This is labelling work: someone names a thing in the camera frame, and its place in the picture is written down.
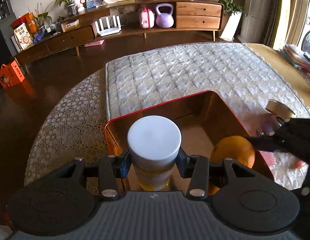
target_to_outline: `kettlebell handle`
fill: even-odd
[[[173,15],[173,9],[174,9],[174,6],[170,3],[159,3],[158,5],[156,5],[156,13],[157,15],[161,15],[162,13],[159,11],[159,7],[170,7],[170,12],[169,14],[170,15]]]

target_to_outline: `open box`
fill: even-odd
[[[247,131],[223,100],[213,91],[204,91],[109,121],[104,129],[108,153],[118,156],[127,149],[127,133],[130,126],[148,115],[161,115],[175,122],[181,131],[181,147],[188,155],[198,154],[209,158],[214,146],[221,139],[233,135],[248,136]],[[252,169],[274,180],[258,151],[255,152]],[[190,179],[180,177],[175,165],[170,182],[163,190],[181,190],[186,193],[189,182]],[[127,178],[119,179],[118,184],[121,191],[142,190],[137,182],[133,165]]]

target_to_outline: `purple kettlebell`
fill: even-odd
[[[163,7],[163,6],[170,7],[170,12],[169,13],[161,13],[159,11],[159,7]],[[156,5],[156,13],[157,13],[156,24],[158,27],[170,28],[173,26],[173,24],[174,24],[174,19],[172,16],[173,10],[174,10],[174,7],[170,3],[159,3],[158,5]]]

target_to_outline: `pink box on floor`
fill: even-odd
[[[90,46],[96,46],[96,45],[101,45],[104,43],[105,40],[101,40],[101,41],[94,41],[94,42],[91,42],[91,43],[87,43],[85,44],[84,46],[85,47],[90,47]]]

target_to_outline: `yellow curtain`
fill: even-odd
[[[273,49],[282,48],[288,31],[290,0],[273,0],[273,10],[266,26],[263,44]]]

